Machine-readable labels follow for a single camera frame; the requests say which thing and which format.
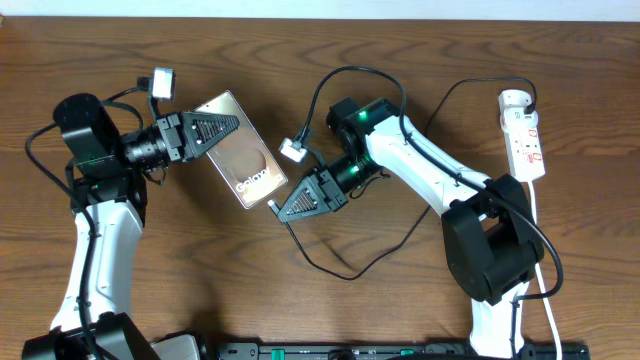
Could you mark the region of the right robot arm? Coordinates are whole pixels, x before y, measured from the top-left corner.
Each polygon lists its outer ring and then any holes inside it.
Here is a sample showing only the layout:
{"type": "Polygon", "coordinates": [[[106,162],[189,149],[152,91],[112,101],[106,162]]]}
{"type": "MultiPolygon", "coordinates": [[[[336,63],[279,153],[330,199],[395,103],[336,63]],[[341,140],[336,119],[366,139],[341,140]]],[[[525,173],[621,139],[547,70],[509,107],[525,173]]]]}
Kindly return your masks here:
{"type": "Polygon", "coordinates": [[[495,358],[518,354],[524,347],[521,312],[512,302],[527,292],[544,256],[522,185],[510,175],[493,180],[459,163],[384,98],[364,107],[345,98],[330,107],[326,124],[345,153],[311,168],[283,206],[273,205],[278,220],[336,212],[349,192],[389,170],[441,219],[448,268],[471,299],[471,348],[495,358]]]}

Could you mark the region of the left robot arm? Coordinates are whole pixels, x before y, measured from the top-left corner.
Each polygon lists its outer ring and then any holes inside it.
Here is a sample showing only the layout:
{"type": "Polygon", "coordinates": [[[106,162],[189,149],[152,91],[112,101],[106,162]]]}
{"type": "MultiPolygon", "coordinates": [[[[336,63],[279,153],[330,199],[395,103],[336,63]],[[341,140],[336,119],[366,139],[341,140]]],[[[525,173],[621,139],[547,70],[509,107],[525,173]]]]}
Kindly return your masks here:
{"type": "Polygon", "coordinates": [[[25,342],[25,359],[157,358],[130,317],[150,175],[203,156],[240,126],[235,115],[184,111],[120,134],[110,104],[79,93],[54,109],[73,158],[67,179],[53,181],[70,198],[77,242],[63,303],[48,334],[25,342]]]}

